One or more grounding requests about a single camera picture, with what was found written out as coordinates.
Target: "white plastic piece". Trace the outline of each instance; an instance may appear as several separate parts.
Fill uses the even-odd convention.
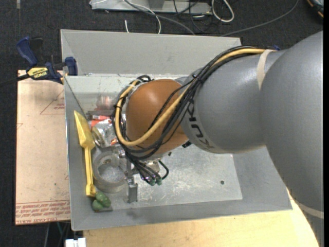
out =
[[[79,238],[77,240],[67,239],[65,240],[65,247],[86,247],[86,238]]]

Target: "yellow plastic tool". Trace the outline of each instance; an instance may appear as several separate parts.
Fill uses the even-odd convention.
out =
[[[85,163],[86,163],[86,195],[88,197],[94,197],[96,194],[96,188],[93,181],[93,168],[92,168],[92,155],[91,151],[95,147],[95,142],[90,131],[87,120],[77,111],[74,111],[76,118],[76,124],[78,128],[80,146],[84,148]]]

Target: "black cable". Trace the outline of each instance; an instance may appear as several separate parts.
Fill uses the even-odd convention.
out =
[[[198,30],[198,31],[200,31],[200,32],[202,32],[202,33],[206,33],[208,30],[209,30],[209,28],[211,27],[211,25],[214,23],[214,17],[212,16],[210,19],[211,19],[211,22],[209,23],[209,24],[206,24],[206,23],[203,23],[203,22],[201,22],[202,24],[204,24],[205,26],[207,26],[207,28],[206,29],[201,29],[200,27],[198,27],[196,24],[195,24],[195,22],[194,22],[194,18],[193,18],[193,16],[192,16],[192,14],[191,14],[191,9],[189,9],[189,16],[190,16],[190,20],[191,20],[191,22],[192,22],[192,25]]]
[[[144,10],[142,10],[142,9],[140,9],[138,6],[135,6],[135,5],[133,5],[132,3],[130,3],[128,0],[124,0],[127,4],[129,4],[130,6],[132,6],[133,8],[135,8],[135,9],[137,9],[138,11],[140,11],[140,12],[143,12],[143,13],[145,13],[145,14],[148,14],[148,15],[152,15],[152,16],[154,16],[154,14],[152,14],[152,13],[149,13],[149,12],[147,12],[147,11],[144,11]],[[186,30],[188,30],[188,32],[190,32],[192,35],[195,35],[195,33],[190,29],[190,28],[188,28],[187,26],[185,26],[185,25],[183,25],[182,23],[180,23],[180,22],[178,22],[178,21],[175,21],[175,20],[173,20],[173,19],[170,19],[170,18],[168,18],[168,17],[165,17],[165,16],[162,16],[162,15],[156,15],[158,18],[162,18],[162,19],[165,19],[165,20],[167,20],[167,21],[170,21],[170,22],[173,22],[173,23],[175,23],[175,24],[177,24],[177,25],[180,25],[180,26],[182,26],[183,28],[185,28]]]
[[[166,170],[165,175],[162,177],[162,180],[164,180],[169,175],[169,168],[161,160],[159,160],[159,163]]]
[[[198,1],[194,2],[192,5],[189,3],[189,6],[187,8],[185,8],[184,10],[178,12],[177,6],[176,6],[176,0],[173,0],[175,11],[176,11],[176,15],[180,15],[182,13],[185,13],[187,10],[191,10],[191,8],[194,7],[195,5],[197,5],[200,1],[201,0],[198,0]]]
[[[182,119],[184,118],[184,115],[186,114],[186,112],[188,110],[188,107],[190,105],[190,100],[194,98],[194,95],[197,92],[197,90],[199,89],[199,87],[202,86],[202,84],[211,76],[211,74],[213,72],[215,72],[220,66],[222,66],[234,59],[241,58],[241,57],[248,56],[248,55],[253,55],[253,54],[239,54],[239,55],[235,55],[232,57],[228,57],[228,58],[220,61],[219,63],[217,63],[218,59],[227,55],[228,53],[234,52],[236,50],[244,49],[244,48],[254,48],[254,47],[238,46],[238,47],[229,49],[229,50],[217,55],[212,61],[210,61],[209,63],[207,63],[207,65],[205,65],[202,69],[200,69],[200,71],[196,75],[193,76],[194,78],[189,83],[186,83],[184,85],[185,87],[188,86],[188,88],[185,91],[181,101],[175,108],[174,112],[172,113],[170,118],[167,120],[165,127],[163,128],[163,131],[162,131],[160,137],[158,138],[158,140],[153,142],[148,147],[145,147],[142,149],[132,149],[132,148],[129,148],[129,147],[121,144],[126,152],[127,159],[135,165],[136,169],[140,172],[141,177],[145,181],[147,181],[149,183],[149,178],[151,178],[151,177],[154,178],[154,175],[156,175],[158,178],[160,178],[160,177],[157,175],[157,173],[153,169],[151,169],[148,166],[146,166],[145,164],[143,164],[142,160],[147,159],[150,156],[152,156],[153,154],[155,154],[161,145],[165,144],[166,142],[168,142],[171,139],[171,137],[173,136],[173,133],[177,130]],[[174,92],[172,92],[170,98],[168,98],[167,100],[170,100],[173,95],[174,95]],[[166,107],[167,104],[168,103],[165,103],[162,106],[162,108]],[[174,131],[171,133],[170,137],[165,142],[163,142],[163,140],[166,138],[166,136],[169,134],[169,132],[172,131],[173,127],[175,127]],[[122,127],[120,127],[120,131],[122,131],[121,132],[122,136],[125,138],[125,136],[126,136],[125,130]]]
[[[221,35],[221,37],[226,37],[226,36],[230,36],[230,35],[233,35],[233,34],[236,34],[236,33],[240,33],[240,32],[243,32],[243,31],[247,31],[247,30],[251,30],[251,29],[254,29],[254,28],[258,28],[258,27],[262,27],[262,26],[265,26],[267,24],[270,24],[270,23],[273,23],[274,21],[276,20],[279,20],[283,17],[285,17],[286,15],[290,14],[297,6],[299,0],[296,0],[295,4],[293,5],[293,7],[288,10],[286,13],[284,13],[283,15],[279,16],[279,17],[276,17],[275,19],[272,19],[270,21],[267,21],[267,22],[264,22],[264,23],[261,23],[259,25],[255,25],[255,26],[251,26],[251,27],[247,27],[247,28],[243,28],[243,29],[240,29],[240,30],[237,30],[237,31],[233,31],[233,32],[229,32],[229,33],[226,33],[224,35]]]
[[[242,49],[242,48],[253,48],[253,47],[238,46],[238,47],[235,47],[235,48],[229,49],[229,50],[223,52],[222,54],[219,54],[215,59],[213,59],[211,62],[209,62],[209,63],[208,63],[208,64],[207,64],[207,65],[206,65],[206,66],[205,66],[205,67],[204,67],[199,73],[198,73],[197,76],[198,76],[198,77],[201,77],[201,76],[205,76],[205,75],[207,75],[207,73],[202,74],[202,72],[204,72],[204,70],[208,70],[209,67],[211,67],[211,66],[213,65],[213,63],[215,63],[215,62],[217,61],[217,59],[219,59],[219,58],[222,57],[223,55],[226,55],[226,54],[228,54],[228,53],[230,53],[230,52],[232,52],[232,51],[235,51],[235,50],[237,50],[237,49]],[[231,58],[227,59],[227,60],[224,61],[224,62],[221,62],[220,64],[224,64],[224,63],[226,63],[226,62],[228,62],[228,61],[230,61],[230,60],[231,60]],[[218,67],[219,67],[219,64],[217,64],[216,66],[211,67],[210,71],[213,72],[213,71],[215,71]],[[189,91],[186,93],[186,96],[187,96],[187,97],[179,103],[179,105],[177,106],[177,108],[176,108],[176,110],[175,110],[175,113],[173,113],[173,115],[172,115],[172,116],[170,117],[170,119],[168,120],[168,122],[167,122],[167,124],[166,124],[166,126],[165,126],[165,128],[164,128],[164,130],[163,130],[163,133],[162,133],[161,137],[160,137],[155,143],[153,143],[153,144],[151,144],[150,146],[148,146],[147,148],[144,148],[144,149],[141,149],[141,150],[134,150],[134,149],[129,149],[129,148],[126,147],[127,151],[130,151],[130,153],[144,153],[144,152],[146,152],[146,151],[150,151],[151,149],[153,149],[153,151],[151,151],[151,152],[148,153],[147,155],[144,155],[144,156],[142,156],[142,157],[135,157],[136,160],[138,160],[138,159],[145,159],[145,158],[148,158],[148,157],[150,157],[151,155],[153,155],[153,154],[156,152],[156,149],[155,149],[155,148],[156,148],[156,147],[159,147],[159,146],[161,145],[163,139],[165,138],[165,136],[168,134],[168,132],[170,131],[171,127],[172,127],[173,124],[175,123],[175,122],[173,122],[173,120],[174,120],[174,119],[175,119],[175,120],[177,119],[177,113],[178,113],[177,110],[179,110],[180,112],[182,112],[182,109],[183,109],[184,106],[188,103],[189,98],[195,94],[195,91],[196,91],[197,87],[200,86],[200,81],[196,80],[196,82],[197,82],[197,83],[196,83],[193,87],[191,87],[191,89],[189,89]]]

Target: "gray floor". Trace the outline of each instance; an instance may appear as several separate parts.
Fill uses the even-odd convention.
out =
[[[274,19],[287,12],[296,0],[239,0],[233,4],[235,20],[229,24],[216,21],[208,33],[198,32],[189,17],[180,19],[170,14],[167,17],[180,21],[201,36],[221,36],[228,32],[254,26]],[[59,62],[60,29],[110,30],[125,32],[124,20],[130,32],[156,32],[154,17],[139,12],[93,12],[89,0],[0,0],[0,74],[1,81],[14,78],[17,69],[25,69],[27,63],[16,51],[16,42],[24,36],[44,39],[45,60],[54,55]],[[176,24],[162,23],[162,33],[187,34]],[[303,38],[323,30],[323,22],[310,10],[305,0],[299,0],[289,15],[266,26],[236,33],[243,45],[273,46],[289,48]],[[16,142],[15,84],[0,88],[0,139],[2,143],[0,167],[0,246],[42,246],[47,226],[20,226],[13,223],[15,188],[15,142]],[[52,235],[55,246],[56,233]]]

